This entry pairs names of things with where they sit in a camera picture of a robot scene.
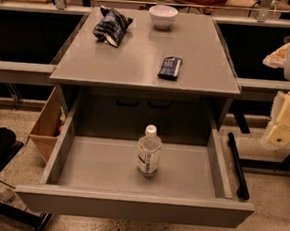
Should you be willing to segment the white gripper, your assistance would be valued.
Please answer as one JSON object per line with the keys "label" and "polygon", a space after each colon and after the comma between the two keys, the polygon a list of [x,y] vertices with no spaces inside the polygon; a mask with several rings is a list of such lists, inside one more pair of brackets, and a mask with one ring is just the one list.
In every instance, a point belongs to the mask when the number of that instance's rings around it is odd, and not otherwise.
{"label": "white gripper", "polygon": [[[283,68],[290,44],[286,43],[263,59],[263,64],[274,69]],[[290,143],[290,91],[278,91],[274,98],[269,125],[265,128],[260,144],[271,150],[286,147]]]}

